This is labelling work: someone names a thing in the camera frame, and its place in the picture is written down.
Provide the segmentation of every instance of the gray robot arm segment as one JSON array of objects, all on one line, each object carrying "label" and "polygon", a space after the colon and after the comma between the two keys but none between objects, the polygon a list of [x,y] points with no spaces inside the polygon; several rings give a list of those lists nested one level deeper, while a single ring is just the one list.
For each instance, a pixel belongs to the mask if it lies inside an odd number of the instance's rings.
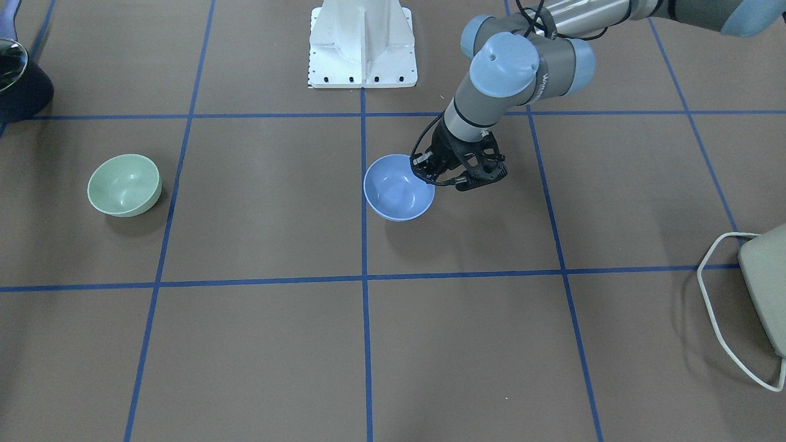
[{"label": "gray robot arm segment", "polygon": [[[723,35],[758,34],[783,15],[786,0],[548,0],[498,19],[477,16],[461,35],[472,59],[454,98],[434,124],[432,143],[411,155],[417,177],[470,190],[507,175],[492,129],[507,109],[585,87],[595,71],[586,35],[625,20],[664,17]],[[456,178],[441,174],[464,167]]]}]

